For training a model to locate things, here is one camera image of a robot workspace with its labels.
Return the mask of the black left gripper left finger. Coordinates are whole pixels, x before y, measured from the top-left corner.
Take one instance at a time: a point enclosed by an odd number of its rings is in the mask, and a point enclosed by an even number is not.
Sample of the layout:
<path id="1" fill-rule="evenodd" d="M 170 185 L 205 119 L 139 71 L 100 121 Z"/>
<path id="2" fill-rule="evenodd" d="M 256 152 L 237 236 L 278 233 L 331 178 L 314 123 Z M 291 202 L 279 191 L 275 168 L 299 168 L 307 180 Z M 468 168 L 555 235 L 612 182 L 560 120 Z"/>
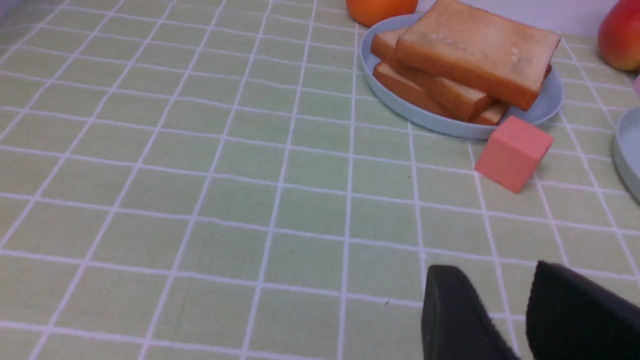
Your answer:
<path id="1" fill-rule="evenodd" d="M 427 270 L 421 319 L 425 360 L 518 360 L 468 276 L 453 265 Z"/>

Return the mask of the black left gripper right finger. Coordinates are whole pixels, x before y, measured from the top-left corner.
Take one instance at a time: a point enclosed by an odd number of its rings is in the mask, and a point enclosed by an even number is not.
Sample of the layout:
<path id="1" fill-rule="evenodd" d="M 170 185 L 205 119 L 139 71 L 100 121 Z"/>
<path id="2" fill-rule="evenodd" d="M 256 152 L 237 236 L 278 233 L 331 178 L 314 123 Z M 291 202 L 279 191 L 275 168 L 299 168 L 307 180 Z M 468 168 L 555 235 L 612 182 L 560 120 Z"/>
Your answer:
<path id="1" fill-rule="evenodd" d="M 526 339 L 537 360 L 637 360 L 640 309 L 566 266 L 540 260 Z"/>

